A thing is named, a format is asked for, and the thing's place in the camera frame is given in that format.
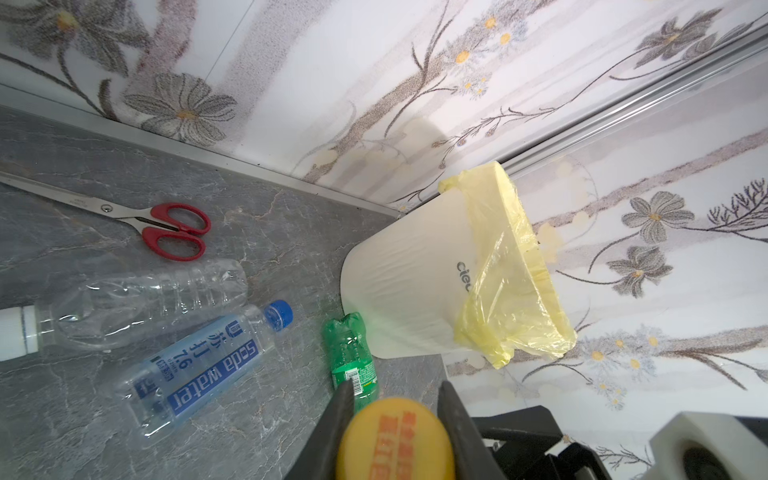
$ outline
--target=plastic bag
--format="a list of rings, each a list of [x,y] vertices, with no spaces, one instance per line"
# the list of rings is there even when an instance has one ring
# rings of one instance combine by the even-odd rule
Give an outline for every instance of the plastic bag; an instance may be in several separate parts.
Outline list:
[[[554,291],[515,185],[496,162],[440,182],[464,195],[478,249],[476,280],[454,323],[454,341],[479,350],[497,369],[521,349],[562,357],[576,332]]]

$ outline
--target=floral wallpaper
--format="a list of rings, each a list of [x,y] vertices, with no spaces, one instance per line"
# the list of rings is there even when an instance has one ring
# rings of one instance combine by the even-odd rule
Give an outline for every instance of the floral wallpaper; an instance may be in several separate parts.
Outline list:
[[[617,480],[678,412],[768,416],[766,76],[763,51],[513,176],[579,339],[444,355],[472,415],[546,406]]]
[[[749,0],[0,0],[0,82],[405,211],[766,14]]]

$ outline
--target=white bottle cap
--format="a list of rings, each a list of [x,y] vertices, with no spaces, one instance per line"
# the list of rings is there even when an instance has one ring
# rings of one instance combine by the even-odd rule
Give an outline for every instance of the white bottle cap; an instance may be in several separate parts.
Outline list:
[[[0,310],[0,362],[38,351],[35,306]]]

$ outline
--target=soda water bottle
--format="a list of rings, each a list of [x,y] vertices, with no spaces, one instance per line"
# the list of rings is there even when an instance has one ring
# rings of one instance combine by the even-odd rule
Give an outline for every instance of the soda water bottle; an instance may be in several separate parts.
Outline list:
[[[245,304],[236,260],[185,263],[76,286],[36,305],[0,310],[0,361],[49,345],[108,350],[216,318]]]
[[[331,361],[331,379],[336,389],[352,380],[355,412],[379,398],[379,384],[373,357],[366,342],[366,324],[359,313],[350,313],[323,326],[323,338]]]
[[[147,448],[252,369],[293,321],[288,303],[262,312],[246,305],[128,369],[107,384],[133,425],[131,443]]]

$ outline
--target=green plastic bottle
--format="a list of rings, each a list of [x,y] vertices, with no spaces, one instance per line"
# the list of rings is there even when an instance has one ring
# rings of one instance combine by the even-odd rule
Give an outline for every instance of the green plastic bottle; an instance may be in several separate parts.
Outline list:
[[[355,412],[379,398],[379,382],[373,357],[366,342],[366,324],[359,313],[341,320],[333,319],[323,326],[323,338],[331,363],[333,388],[351,379],[355,391]]]

